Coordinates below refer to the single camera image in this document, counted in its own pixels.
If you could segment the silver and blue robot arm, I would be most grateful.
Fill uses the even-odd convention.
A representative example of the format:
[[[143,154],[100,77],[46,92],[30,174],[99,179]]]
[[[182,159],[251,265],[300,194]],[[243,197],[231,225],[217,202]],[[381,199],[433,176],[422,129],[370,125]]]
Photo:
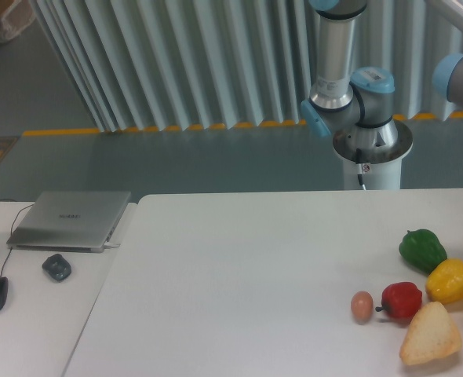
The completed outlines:
[[[463,1],[426,1],[463,31]],[[301,113],[319,136],[332,137],[343,166],[344,188],[398,190],[403,159],[413,145],[410,129],[392,118],[391,72],[362,67],[351,72],[355,26],[367,1],[309,1],[321,16],[317,77]],[[463,53],[444,57],[432,84],[463,109]]]

